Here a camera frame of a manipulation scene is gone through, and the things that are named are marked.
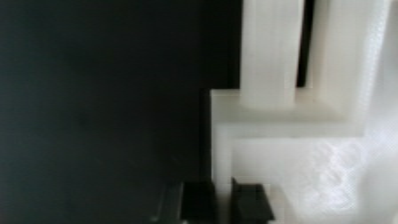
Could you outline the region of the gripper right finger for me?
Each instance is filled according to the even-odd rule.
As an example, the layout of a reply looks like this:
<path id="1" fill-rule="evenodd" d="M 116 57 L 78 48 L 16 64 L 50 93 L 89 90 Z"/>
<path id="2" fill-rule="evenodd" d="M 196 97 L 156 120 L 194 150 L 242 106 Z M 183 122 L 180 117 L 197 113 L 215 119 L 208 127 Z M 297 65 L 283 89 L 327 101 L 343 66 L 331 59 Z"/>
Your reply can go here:
<path id="1" fill-rule="evenodd" d="M 233 181 L 231 224 L 268 224 L 276 220 L 265 187 Z"/>

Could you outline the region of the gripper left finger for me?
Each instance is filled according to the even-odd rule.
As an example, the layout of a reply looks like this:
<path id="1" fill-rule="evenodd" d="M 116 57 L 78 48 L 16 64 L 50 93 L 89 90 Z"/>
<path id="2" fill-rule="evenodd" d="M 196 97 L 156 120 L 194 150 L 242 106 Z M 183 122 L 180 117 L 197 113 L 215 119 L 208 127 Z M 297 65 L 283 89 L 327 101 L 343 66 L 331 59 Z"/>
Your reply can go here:
<path id="1" fill-rule="evenodd" d="M 180 182 L 164 189 L 155 224 L 215 224 L 215 187 L 208 181 Z"/>

